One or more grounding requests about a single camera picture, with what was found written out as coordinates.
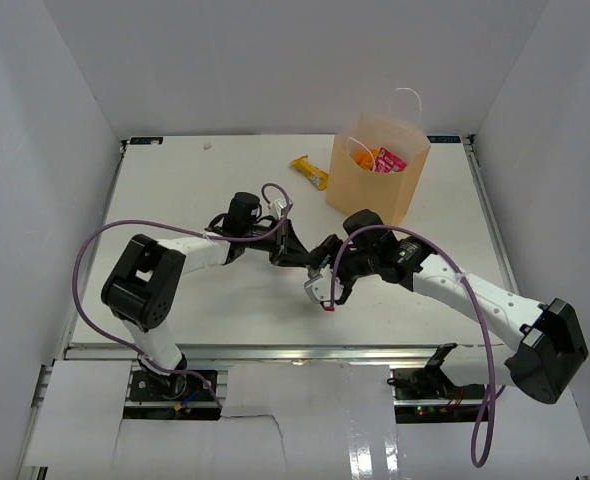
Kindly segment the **orange yellow snack bag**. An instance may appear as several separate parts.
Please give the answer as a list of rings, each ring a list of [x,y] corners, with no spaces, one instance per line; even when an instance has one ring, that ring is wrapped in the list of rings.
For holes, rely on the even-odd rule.
[[[358,151],[354,155],[355,163],[362,169],[372,171],[378,151],[376,149],[368,151]]]

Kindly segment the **pink red snack packet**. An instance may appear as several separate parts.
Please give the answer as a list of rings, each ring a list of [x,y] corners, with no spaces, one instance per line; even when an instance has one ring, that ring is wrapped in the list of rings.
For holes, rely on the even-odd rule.
[[[403,172],[407,163],[386,148],[380,148],[374,157],[372,170],[377,173]]]

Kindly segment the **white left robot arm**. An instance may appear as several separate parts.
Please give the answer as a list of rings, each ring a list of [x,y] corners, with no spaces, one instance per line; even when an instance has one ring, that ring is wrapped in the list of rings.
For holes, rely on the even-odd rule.
[[[155,240],[138,234],[127,244],[101,301],[130,332],[141,350],[138,362],[163,398],[177,398],[186,387],[186,358],[165,324],[181,277],[230,264],[248,248],[268,253],[275,266],[309,268],[310,253],[286,218],[287,209],[281,198],[263,215],[258,196],[238,192],[203,235]]]

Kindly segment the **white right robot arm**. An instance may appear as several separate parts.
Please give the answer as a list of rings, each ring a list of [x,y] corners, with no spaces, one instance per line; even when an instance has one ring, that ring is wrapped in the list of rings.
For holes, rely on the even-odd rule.
[[[482,330],[480,366],[471,349],[438,348],[425,369],[428,390],[447,399],[469,384],[517,387],[529,398],[554,404],[587,360],[589,351],[574,307],[504,290],[464,272],[433,242],[386,225],[361,210],[343,223],[348,237],[327,237],[312,254],[304,289],[326,311],[346,303],[357,280],[386,283],[436,300]]]

